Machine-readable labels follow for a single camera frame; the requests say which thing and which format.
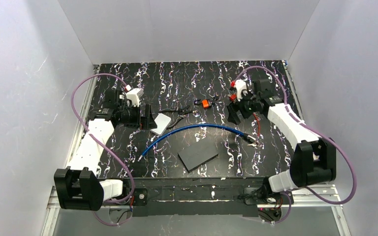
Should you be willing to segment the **red cable lock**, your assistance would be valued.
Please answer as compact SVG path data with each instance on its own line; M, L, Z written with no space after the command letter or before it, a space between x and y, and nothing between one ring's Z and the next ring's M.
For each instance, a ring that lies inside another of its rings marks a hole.
M259 123L259 118L258 118L258 115L256 113L253 113L253 116L255 118L255 121L256 121L256 124L257 124L257 138L256 138L256 145L259 144L259 139L260 139L260 132L261 132L261 127L260 127L260 123Z

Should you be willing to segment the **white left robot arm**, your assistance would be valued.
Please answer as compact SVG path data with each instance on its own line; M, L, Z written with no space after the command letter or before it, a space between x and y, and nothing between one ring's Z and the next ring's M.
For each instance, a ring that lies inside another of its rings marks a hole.
M54 174L55 188L63 209L97 211L105 201L118 200L125 194L120 178L101 180L96 177L106 143L117 125L135 129L157 127L151 106L141 115L142 88L128 87L127 91L112 91L105 96L101 107L91 112L88 130L79 148L64 169Z

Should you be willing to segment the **orange black padlock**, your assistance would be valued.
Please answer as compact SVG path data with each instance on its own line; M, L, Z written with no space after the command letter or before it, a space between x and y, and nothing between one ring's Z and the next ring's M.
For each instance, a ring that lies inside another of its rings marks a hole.
M208 109L213 106L214 102L211 99L197 99L193 104L202 106L203 109Z

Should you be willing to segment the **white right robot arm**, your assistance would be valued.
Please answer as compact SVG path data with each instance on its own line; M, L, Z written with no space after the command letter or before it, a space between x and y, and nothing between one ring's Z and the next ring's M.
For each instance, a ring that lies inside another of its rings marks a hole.
M228 121L240 124L239 115L249 118L263 114L286 137L294 150L288 170L268 177L264 183L267 194L332 181L336 178L336 151L332 144L304 127L304 122L291 112L290 105L272 91L269 81L258 80L249 91L245 81L230 84Z

